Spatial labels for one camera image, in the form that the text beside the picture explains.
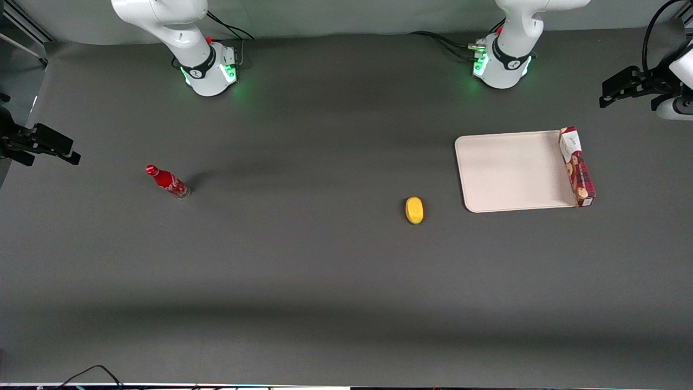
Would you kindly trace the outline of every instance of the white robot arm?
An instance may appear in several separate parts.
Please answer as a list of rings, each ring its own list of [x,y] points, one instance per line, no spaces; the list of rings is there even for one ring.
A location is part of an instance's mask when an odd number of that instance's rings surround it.
[[[202,96],[224,92],[236,82],[234,50],[210,43],[192,24],[207,14],[207,0],[111,0],[125,22],[159,38],[178,59],[186,82]]]
[[[539,12],[584,7],[590,0],[495,0],[505,12],[502,32],[492,32],[470,48],[477,50],[473,75],[498,89],[518,83],[527,73],[531,52],[544,31]]]
[[[693,121],[693,45],[669,65],[669,70],[683,83],[681,95],[663,101],[657,106],[657,115],[663,119]]]

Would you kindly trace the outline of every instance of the coca-cola bottle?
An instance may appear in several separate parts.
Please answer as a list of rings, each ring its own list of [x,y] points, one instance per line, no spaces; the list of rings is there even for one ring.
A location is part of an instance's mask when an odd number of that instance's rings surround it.
[[[144,169],[149,176],[154,178],[156,184],[165,189],[169,194],[175,196],[178,199],[185,199],[190,195],[190,188],[188,188],[185,183],[180,181],[179,178],[175,177],[173,173],[169,171],[162,171],[156,168],[154,165],[147,165]]]

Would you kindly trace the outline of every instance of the black cable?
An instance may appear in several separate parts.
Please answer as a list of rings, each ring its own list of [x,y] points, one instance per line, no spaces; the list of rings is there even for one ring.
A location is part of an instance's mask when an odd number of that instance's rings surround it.
[[[80,375],[82,375],[82,374],[84,374],[84,373],[86,373],[86,372],[88,372],[88,371],[91,371],[91,370],[93,370],[94,368],[101,368],[102,370],[106,371],[106,373],[107,373],[107,374],[113,379],[113,381],[116,383],[116,386],[118,386],[118,389],[119,389],[119,390],[123,390],[123,383],[122,383],[118,378],[116,378],[116,376],[113,375],[113,373],[112,373],[111,371],[108,371],[108,368],[105,368],[104,366],[102,366],[102,365],[100,365],[100,364],[97,364],[97,365],[95,365],[95,366],[91,366],[91,367],[87,368],[86,370],[82,371],[82,372],[79,373],[79,374],[72,375],[70,378],[68,378],[68,380],[66,380],[65,382],[63,382],[60,386],[55,387],[54,389],[61,389],[61,388],[64,387],[66,384],[72,382],[72,380],[75,379],[76,377],[78,377],[78,376],[80,376]]]
[[[662,91],[659,88],[659,85],[655,84],[655,80],[652,78],[652,75],[650,74],[650,69],[647,66],[647,45],[649,44],[649,38],[650,38],[650,35],[652,34],[652,29],[654,28],[655,23],[657,23],[657,19],[659,19],[659,16],[670,5],[672,5],[674,3],[678,3],[679,1],[690,1],[690,0],[669,0],[663,6],[661,6],[657,10],[657,12],[655,12],[654,16],[652,17],[652,20],[650,20],[649,24],[647,25],[647,30],[645,31],[645,37],[642,41],[642,73],[645,75],[645,78],[652,84],[652,87],[655,90],[658,90],[659,92],[662,92],[665,94],[669,93],[669,91]]]
[[[212,19],[213,21],[221,24],[224,26],[228,31],[231,31],[231,34],[234,34],[239,40],[243,40],[243,37],[241,37],[236,31],[234,31],[231,27],[227,26],[224,24],[224,22],[220,21],[219,19],[215,19],[214,17],[209,17],[209,19]]]
[[[248,33],[246,30],[243,30],[242,28],[235,27],[235,26],[231,26],[231,25],[229,25],[229,24],[226,24],[226,23],[222,22],[222,20],[219,19],[218,17],[216,17],[216,15],[214,15],[212,12],[207,11],[207,16],[209,16],[209,18],[212,19],[213,21],[215,21],[215,22],[221,24],[222,26],[228,28],[229,30],[234,29],[234,30],[240,31],[241,33],[246,34],[250,39],[255,40],[255,37],[252,36],[250,33]]]
[[[681,12],[678,14],[678,17],[682,17],[682,16],[683,16],[685,13],[687,13],[691,8],[693,8],[693,6],[688,6],[688,7],[686,7],[683,11],[681,11]]]
[[[415,31],[415,32],[410,33],[410,34],[413,34],[413,35],[426,35],[426,36],[428,36],[428,37],[433,37],[433,38],[435,38],[436,40],[441,40],[441,41],[443,41],[443,42],[445,42],[445,43],[447,43],[447,44],[449,44],[449,45],[451,45],[451,46],[460,47],[460,48],[463,48],[463,49],[466,49],[466,48],[467,48],[467,45],[465,45],[465,44],[457,43],[457,42],[455,42],[455,41],[453,41],[453,40],[450,40],[450,39],[444,37],[443,35],[436,34],[436,33],[431,33],[430,31]]]
[[[459,54],[458,52],[456,52],[455,50],[453,50],[453,47],[458,48],[458,49],[466,49],[467,48],[466,45],[459,44],[455,41],[449,40],[448,38],[446,38],[442,35],[439,35],[436,33],[431,33],[430,31],[415,31],[415,32],[410,33],[410,34],[411,35],[424,35],[427,37],[432,37],[436,42],[438,42],[445,50],[447,50],[453,56],[459,58],[460,60],[467,60],[468,59],[467,57],[465,57],[465,56]]]
[[[489,34],[490,34],[490,33],[494,33],[494,32],[495,32],[496,30],[498,30],[498,28],[500,28],[504,23],[505,23],[505,18],[503,18],[503,20],[501,20],[500,22],[496,23],[495,26],[491,27],[491,30],[489,30]]]

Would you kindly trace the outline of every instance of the plastic tray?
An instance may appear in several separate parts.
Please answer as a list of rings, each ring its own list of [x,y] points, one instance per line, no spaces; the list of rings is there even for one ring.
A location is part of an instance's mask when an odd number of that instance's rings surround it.
[[[576,207],[558,130],[467,135],[455,150],[471,212]]]

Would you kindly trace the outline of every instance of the yellow toy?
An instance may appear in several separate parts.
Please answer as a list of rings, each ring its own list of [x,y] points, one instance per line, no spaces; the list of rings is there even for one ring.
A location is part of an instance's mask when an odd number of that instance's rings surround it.
[[[423,221],[423,204],[421,199],[412,196],[407,199],[407,205],[405,206],[405,213],[409,222],[414,225],[418,225]]]

